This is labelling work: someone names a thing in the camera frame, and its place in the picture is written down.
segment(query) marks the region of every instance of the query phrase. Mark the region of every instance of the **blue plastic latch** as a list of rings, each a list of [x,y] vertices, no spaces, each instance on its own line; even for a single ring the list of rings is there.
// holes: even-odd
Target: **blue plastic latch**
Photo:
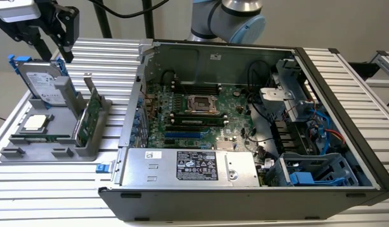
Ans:
[[[111,165],[107,164],[98,164],[96,166],[96,173],[98,174],[108,174],[110,173]]]
[[[70,76],[66,68],[66,63],[60,57],[56,58],[56,62],[59,63],[63,76]]]
[[[15,60],[20,61],[20,62],[30,62],[32,60],[32,57],[31,56],[19,56],[19,57],[16,57]]]
[[[344,177],[330,181],[315,181],[310,172],[295,172],[290,174],[290,179],[295,186],[344,186]]]
[[[290,175],[294,185],[315,184],[312,174],[310,172],[295,172]]]
[[[15,59],[15,55],[14,55],[14,54],[10,54],[10,55],[8,55],[8,62],[10,62],[10,64],[11,64],[11,66],[12,66],[12,68],[14,68],[16,74],[20,75],[20,71],[19,71],[19,69],[18,69],[18,66],[16,66],[16,64],[15,64],[15,60],[14,60],[14,59]]]

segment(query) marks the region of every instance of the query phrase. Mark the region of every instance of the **power supply label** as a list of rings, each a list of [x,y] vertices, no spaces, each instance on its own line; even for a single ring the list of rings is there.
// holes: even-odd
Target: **power supply label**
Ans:
[[[215,152],[179,151],[176,178],[182,181],[218,181]]]

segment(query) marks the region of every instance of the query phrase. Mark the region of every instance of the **red cable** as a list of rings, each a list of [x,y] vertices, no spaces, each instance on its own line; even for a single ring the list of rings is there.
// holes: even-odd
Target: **red cable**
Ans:
[[[292,111],[292,109],[298,106],[299,104],[296,104],[294,107],[291,107],[291,109],[286,112],[286,114],[284,114],[284,117],[283,117],[283,120],[286,121],[286,118],[287,118],[287,116],[288,116],[288,114],[290,114],[290,111]]]
[[[331,129],[326,129],[326,131],[335,133],[342,138],[343,143],[346,144],[346,139],[344,139],[343,135],[338,131],[331,130]]]

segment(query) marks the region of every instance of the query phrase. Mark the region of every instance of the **gray plastic base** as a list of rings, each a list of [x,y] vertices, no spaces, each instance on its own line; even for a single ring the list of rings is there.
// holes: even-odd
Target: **gray plastic base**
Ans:
[[[78,148],[74,144],[64,144],[64,143],[31,143],[31,144],[18,144],[16,145],[11,142],[8,147],[3,148],[2,150],[2,162],[80,162],[80,161],[94,161],[98,157],[99,152],[99,145],[102,142],[103,131],[107,125],[107,116],[110,112],[110,108],[112,105],[112,101],[107,100],[103,110],[99,114],[98,125],[94,133],[92,139],[88,141],[87,146],[83,148]],[[62,118],[62,114],[55,113],[54,108],[48,111],[51,114],[55,115],[55,120],[50,122],[50,125],[58,125],[54,123],[56,118]],[[40,110],[31,109],[28,116],[32,114],[44,114]],[[60,123],[70,122],[70,119],[74,118],[72,113],[70,112],[68,121],[64,119],[59,121]]]

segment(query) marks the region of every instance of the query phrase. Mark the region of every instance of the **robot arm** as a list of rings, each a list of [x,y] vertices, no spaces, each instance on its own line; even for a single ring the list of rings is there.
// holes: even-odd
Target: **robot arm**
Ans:
[[[74,59],[71,48],[79,37],[79,24],[78,8],[64,7],[55,0],[0,0],[0,29],[15,41],[26,41],[34,46],[46,61],[50,61],[52,53],[39,28],[56,43],[70,63]]]
[[[266,26],[262,0],[194,0],[191,41],[252,44]]]

